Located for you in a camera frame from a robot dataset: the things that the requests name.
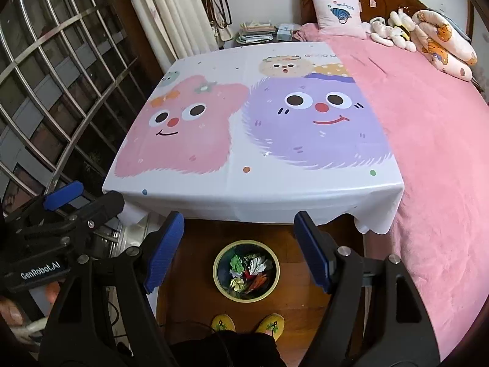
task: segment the screw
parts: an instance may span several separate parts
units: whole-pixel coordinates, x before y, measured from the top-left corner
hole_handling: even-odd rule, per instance
[[[340,254],[342,256],[348,256],[351,254],[351,248],[347,247],[347,246],[338,247],[337,251],[338,251],[338,254]]]
[[[397,265],[400,262],[400,258],[398,255],[395,254],[390,254],[389,255],[389,261],[395,265]]]
[[[129,247],[126,250],[126,254],[128,254],[128,256],[136,256],[136,255],[138,255],[139,254],[139,247],[135,247],[135,246]]]
[[[60,240],[60,243],[62,246],[67,246],[72,240],[69,238],[69,236],[62,237]]]
[[[89,258],[89,256],[88,256],[88,255],[86,255],[86,254],[81,254],[81,255],[78,257],[77,261],[78,261],[78,263],[79,263],[80,265],[83,265],[83,264],[87,263],[87,262],[89,261],[89,259],[90,259],[90,258]]]

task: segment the white plush toy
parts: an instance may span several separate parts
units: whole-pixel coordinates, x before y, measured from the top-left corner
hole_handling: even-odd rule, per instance
[[[375,33],[370,34],[371,39],[388,47],[396,45],[401,49],[416,52],[416,45],[409,40],[409,32],[415,29],[415,24],[401,8],[398,12],[391,12],[387,23],[389,26],[385,25],[382,17],[373,18],[370,24]]]

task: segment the slipper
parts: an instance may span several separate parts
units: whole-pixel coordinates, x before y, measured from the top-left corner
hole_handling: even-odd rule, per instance
[[[216,317],[214,317],[211,323],[211,327],[215,331],[227,330],[236,332],[234,322],[228,315],[217,315]]]
[[[276,341],[284,332],[285,319],[278,313],[265,317],[255,332],[272,336]]]

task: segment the pink pillow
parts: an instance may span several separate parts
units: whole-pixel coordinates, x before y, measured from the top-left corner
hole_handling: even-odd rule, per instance
[[[312,0],[321,33],[366,39],[359,0]]]

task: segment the cartoon eye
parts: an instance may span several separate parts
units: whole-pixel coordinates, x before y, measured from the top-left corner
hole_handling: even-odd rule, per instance
[[[192,121],[204,114],[207,106],[203,103],[194,103],[193,105],[187,106],[187,108],[182,112],[182,119],[185,121]]]
[[[285,97],[285,103],[292,109],[307,109],[312,105],[312,98],[304,92],[293,92]]]
[[[150,126],[151,127],[160,126],[163,123],[163,121],[165,121],[168,118],[169,114],[170,112],[167,110],[158,110],[155,114],[151,116]]]
[[[348,109],[351,106],[350,97],[341,92],[330,92],[326,95],[326,101],[330,106],[337,107],[338,109]]]

